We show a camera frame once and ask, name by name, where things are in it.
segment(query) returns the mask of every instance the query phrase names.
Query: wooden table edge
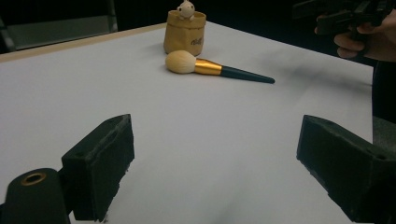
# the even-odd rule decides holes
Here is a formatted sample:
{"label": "wooden table edge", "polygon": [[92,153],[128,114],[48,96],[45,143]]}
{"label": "wooden table edge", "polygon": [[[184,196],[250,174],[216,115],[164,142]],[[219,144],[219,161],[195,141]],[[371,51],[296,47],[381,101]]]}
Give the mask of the wooden table edge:
{"label": "wooden table edge", "polygon": [[145,26],[145,27],[140,27],[140,28],[135,28],[132,30],[116,32],[116,33],[112,33],[112,34],[108,34],[108,35],[97,35],[97,36],[93,36],[93,37],[67,41],[67,42],[63,42],[63,43],[59,43],[59,44],[53,44],[53,45],[48,45],[48,46],[34,48],[34,49],[25,49],[25,50],[21,50],[21,51],[14,51],[14,52],[10,52],[10,53],[0,54],[0,63],[14,61],[14,60],[28,58],[28,57],[33,57],[36,55],[51,53],[51,52],[55,52],[55,51],[59,51],[59,50],[63,50],[63,49],[78,48],[78,47],[87,46],[90,44],[100,43],[100,42],[104,42],[107,40],[112,40],[112,39],[116,39],[116,38],[129,36],[129,35],[142,34],[145,32],[162,29],[165,26],[166,26],[166,22],[160,23],[160,24],[155,24],[155,25],[150,25],[150,26]]}

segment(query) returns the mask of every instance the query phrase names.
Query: brush bristles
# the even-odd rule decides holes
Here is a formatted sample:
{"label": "brush bristles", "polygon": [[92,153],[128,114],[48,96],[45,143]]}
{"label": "brush bristles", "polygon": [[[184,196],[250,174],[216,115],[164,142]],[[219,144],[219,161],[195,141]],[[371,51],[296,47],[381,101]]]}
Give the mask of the brush bristles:
{"label": "brush bristles", "polygon": [[165,59],[166,67],[179,74],[192,73],[195,70],[196,58],[186,50],[170,52]]}

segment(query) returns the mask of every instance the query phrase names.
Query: makeup brush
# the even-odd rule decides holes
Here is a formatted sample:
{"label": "makeup brush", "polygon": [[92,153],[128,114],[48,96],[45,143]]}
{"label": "makeup brush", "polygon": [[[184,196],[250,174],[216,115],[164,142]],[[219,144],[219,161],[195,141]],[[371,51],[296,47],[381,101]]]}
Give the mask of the makeup brush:
{"label": "makeup brush", "polygon": [[165,64],[170,71],[178,74],[188,74],[195,72],[202,75],[275,83],[275,80],[271,77],[264,77],[218,63],[213,63],[206,59],[195,58],[186,50],[175,50],[170,52],[166,56]]}

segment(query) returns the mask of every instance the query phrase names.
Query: dark wall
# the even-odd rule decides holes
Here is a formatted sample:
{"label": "dark wall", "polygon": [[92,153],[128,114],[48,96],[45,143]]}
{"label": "dark wall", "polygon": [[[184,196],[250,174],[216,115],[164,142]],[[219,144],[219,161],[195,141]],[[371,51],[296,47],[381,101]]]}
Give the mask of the dark wall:
{"label": "dark wall", "polygon": [[[107,14],[111,0],[0,0],[5,24],[56,21]],[[119,31],[166,22],[183,0],[113,0]],[[297,47],[336,55],[333,35],[314,34],[316,16],[294,21],[292,6],[302,1],[191,0],[209,21]],[[360,60],[371,64],[370,60]]]}
{"label": "dark wall", "polygon": [[0,16],[6,25],[106,14],[106,0],[0,0]]}

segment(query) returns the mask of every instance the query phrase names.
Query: small figurine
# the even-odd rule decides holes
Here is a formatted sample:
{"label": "small figurine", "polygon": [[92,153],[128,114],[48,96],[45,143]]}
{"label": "small figurine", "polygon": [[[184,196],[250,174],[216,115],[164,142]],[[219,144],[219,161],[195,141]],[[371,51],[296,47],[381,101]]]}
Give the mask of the small figurine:
{"label": "small figurine", "polygon": [[189,0],[184,0],[180,7],[177,8],[177,11],[181,20],[190,19],[192,21],[194,19],[195,7]]}

